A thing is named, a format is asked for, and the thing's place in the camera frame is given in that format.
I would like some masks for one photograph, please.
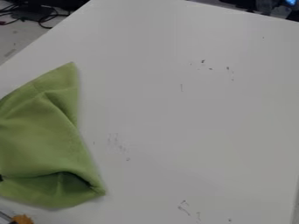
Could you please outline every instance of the white tabletop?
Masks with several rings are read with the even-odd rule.
[[[69,61],[108,195],[38,223],[290,223],[299,24],[178,0],[93,0],[0,67],[0,97]]]

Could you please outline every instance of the black cable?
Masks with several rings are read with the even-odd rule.
[[[52,7],[52,9],[54,10],[54,13],[55,13],[55,14],[53,14],[53,15],[48,15],[48,16],[45,16],[45,17],[42,17],[42,18],[38,21],[38,24],[39,24],[42,28],[45,28],[45,29],[50,30],[50,29],[52,29],[53,27],[43,25],[43,23],[48,22],[48,21],[50,21],[50,20],[52,20],[52,19],[54,19],[54,18],[56,18],[56,17],[68,17],[69,15],[71,15],[71,11],[68,11],[68,14],[59,14],[59,13],[57,12],[57,10],[56,10],[54,7]]]
[[[16,4],[16,3],[11,4],[11,5],[9,5],[9,6],[5,7],[5,8],[2,8],[2,9],[0,10],[0,13],[15,11],[19,6],[20,6],[20,5],[19,5],[19,4]]]
[[[8,16],[8,15],[11,15],[12,13],[9,12],[9,13],[4,13],[2,15],[0,15],[0,17],[4,17],[4,16]],[[15,19],[15,20],[12,20],[10,22],[4,22],[4,23],[0,23],[0,25],[11,25],[13,23],[16,23],[18,20],[20,20],[19,18]]]

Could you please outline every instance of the floor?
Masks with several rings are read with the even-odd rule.
[[[0,9],[8,5],[10,3],[0,0]],[[62,19],[63,17],[53,19],[53,21],[49,21],[46,25],[56,25]],[[0,17],[0,21],[9,22],[11,20],[10,15]],[[41,28],[38,23],[31,21],[17,21],[14,24],[0,26],[0,66],[48,31]]]

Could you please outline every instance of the stain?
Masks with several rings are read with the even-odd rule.
[[[183,205],[183,204],[189,206],[189,204],[188,204],[188,202],[187,202],[186,200],[183,200],[183,201],[181,202],[181,205]]]
[[[190,213],[186,209],[182,208],[181,206],[178,206],[177,208],[178,208],[178,210],[188,214],[188,216],[191,216]]]
[[[200,212],[196,212],[196,215],[198,216],[198,220],[201,221],[201,218],[200,218]]]
[[[7,57],[10,57],[14,52],[16,51],[16,49],[11,49],[10,51],[8,51],[4,57],[7,58]]]

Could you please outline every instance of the green cloth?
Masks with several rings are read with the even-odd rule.
[[[42,207],[72,207],[105,194],[77,130],[73,63],[0,101],[0,195]]]

